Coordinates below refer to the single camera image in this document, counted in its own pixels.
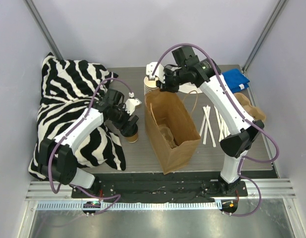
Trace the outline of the brown paper coffee cup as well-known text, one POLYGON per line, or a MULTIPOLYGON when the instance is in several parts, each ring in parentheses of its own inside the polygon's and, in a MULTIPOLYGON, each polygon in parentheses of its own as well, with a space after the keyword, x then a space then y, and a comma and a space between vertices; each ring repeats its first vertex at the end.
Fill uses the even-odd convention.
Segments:
POLYGON ((131 136, 126 137, 129 143, 135 143, 138 140, 138 132, 134 132, 131 136))

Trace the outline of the stack of paper cups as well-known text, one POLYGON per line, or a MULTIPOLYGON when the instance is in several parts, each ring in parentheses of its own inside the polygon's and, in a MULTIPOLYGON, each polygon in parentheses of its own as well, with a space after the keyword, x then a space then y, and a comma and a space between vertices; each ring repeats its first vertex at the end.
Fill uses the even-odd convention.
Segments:
POLYGON ((149 79, 149 77, 144 78, 144 95, 157 89, 156 85, 157 79, 149 79))

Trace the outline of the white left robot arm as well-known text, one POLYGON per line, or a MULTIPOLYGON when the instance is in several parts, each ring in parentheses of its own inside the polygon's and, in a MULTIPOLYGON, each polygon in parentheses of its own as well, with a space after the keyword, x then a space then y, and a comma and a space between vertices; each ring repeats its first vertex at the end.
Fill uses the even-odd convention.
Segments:
POLYGON ((38 171, 50 180, 63 185, 82 188, 90 198, 99 194, 99 178, 78 167, 74 153, 80 144, 106 120, 126 138, 134 138, 138 133, 138 117, 133 113, 141 101, 132 92, 129 98, 124 94, 109 89, 100 99, 92 99, 89 107, 64 132, 53 139, 45 138, 41 142, 38 156, 38 171))

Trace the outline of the black plastic cup lid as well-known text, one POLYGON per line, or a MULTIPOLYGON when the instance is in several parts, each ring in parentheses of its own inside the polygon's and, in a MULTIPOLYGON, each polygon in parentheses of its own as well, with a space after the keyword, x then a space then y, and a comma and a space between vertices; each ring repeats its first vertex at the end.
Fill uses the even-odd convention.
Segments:
POLYGON ((138 126, 137 124, 128 124, 124 128, 120 130, 121 135, 124 137, 131 137, 138 133, 138 126))

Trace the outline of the blue folded cloth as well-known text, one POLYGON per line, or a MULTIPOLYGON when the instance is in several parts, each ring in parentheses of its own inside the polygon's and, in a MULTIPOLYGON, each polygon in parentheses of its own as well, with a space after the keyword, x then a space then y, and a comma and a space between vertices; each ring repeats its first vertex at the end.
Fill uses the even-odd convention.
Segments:
POLYGON ((241 92, 249 87, 250 81, 236 68, 223 72, 222 75, 232 93, 241 92))

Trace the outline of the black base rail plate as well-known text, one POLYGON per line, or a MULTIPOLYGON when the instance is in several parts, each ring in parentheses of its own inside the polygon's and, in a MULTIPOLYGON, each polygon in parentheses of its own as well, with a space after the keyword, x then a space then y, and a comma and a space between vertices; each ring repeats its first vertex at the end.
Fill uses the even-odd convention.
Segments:
POLYGON ((119 203, 198 203, 211 198, 248 196, 244 181, 230 192, 222 193, 218 172, 102 173, 99 195, 120 194, 119 203))

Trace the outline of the white bucket hat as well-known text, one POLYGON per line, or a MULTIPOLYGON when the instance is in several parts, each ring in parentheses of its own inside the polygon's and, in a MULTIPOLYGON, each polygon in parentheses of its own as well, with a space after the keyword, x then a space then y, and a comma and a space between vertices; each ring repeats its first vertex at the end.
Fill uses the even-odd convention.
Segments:
POLYGON ((186 83, 179 86, 179 92, 189 94, 190 92, 200 94, 202 93, 200 88, 197 88, 194 84, 186 83))

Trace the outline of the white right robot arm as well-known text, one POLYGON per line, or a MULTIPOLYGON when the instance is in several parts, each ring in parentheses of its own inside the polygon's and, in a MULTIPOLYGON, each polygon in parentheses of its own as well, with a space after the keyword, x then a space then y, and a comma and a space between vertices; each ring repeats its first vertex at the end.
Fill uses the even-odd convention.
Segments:
POLYGON ((177 69, 171 71, 161 63, 152 62, 147 65, 147 76, 158 79, 156 84, 162 91, 177 92, 180 85, 194 84, 217 108, 224 119, 230 135, 220 141, 224 152, 223 168, 218 178, 218 190, 222 195, 231 195, 241 180, 241 166, 247 152, 262 132, 264 124, 254 120, 240 105, 224 76, 213 59, 206 55, 199 60, 193 44, 178 44, 168 52, 173 54, 177 69))

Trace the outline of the zebra striped pillow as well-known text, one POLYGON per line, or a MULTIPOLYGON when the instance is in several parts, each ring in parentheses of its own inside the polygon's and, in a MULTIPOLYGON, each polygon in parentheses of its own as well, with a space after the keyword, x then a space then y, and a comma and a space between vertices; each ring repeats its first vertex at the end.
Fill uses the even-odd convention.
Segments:
MULTIPOLYGON (((53 139, 72 125, 88 107, 99 84, 107 78, 117 78, 100 63, 86 60, 61 60, 49 53, 42 63, 41 100, 37 114, 37 141, 28 172, 39 180, 47 178, 38 171, 40 144, 53 139)), ((75 152, 79 168, 93 168, 106 163, 124 171, 125 155, 117 134, 105 124, 97 127, 75 152)))

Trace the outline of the brown paper bag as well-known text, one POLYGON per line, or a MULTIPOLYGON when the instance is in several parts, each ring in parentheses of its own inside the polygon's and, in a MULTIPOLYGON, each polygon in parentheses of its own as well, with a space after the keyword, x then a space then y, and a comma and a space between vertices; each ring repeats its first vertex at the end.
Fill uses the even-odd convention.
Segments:
POLYGON ((187 166, 197 149, 201 136, 177 94, 156 89, 145 95, 145 129, 163 174, 178 171, 187 166), (158 125, 167 125, 175 139, 171 149, 158 125))

